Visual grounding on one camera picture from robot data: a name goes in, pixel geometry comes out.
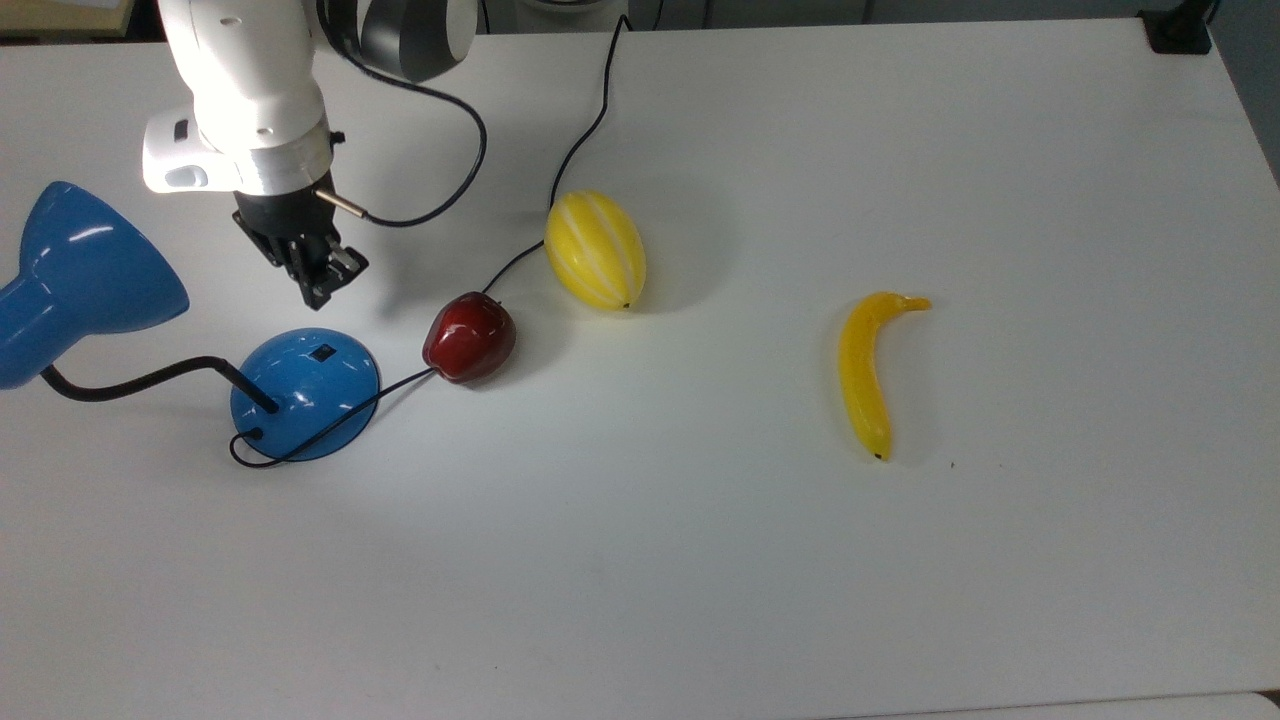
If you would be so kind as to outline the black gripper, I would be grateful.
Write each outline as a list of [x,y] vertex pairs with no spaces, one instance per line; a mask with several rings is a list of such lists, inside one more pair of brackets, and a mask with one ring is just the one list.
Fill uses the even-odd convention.
[[340,238],[334,227],[337,208],[320,199],[319,190],[333,193],[335,187],[311,184],[289,193],[232,195],[237,224],[274,266],[294,277],[303,304],[314,311],[369,268],[361,252],[334,243]]

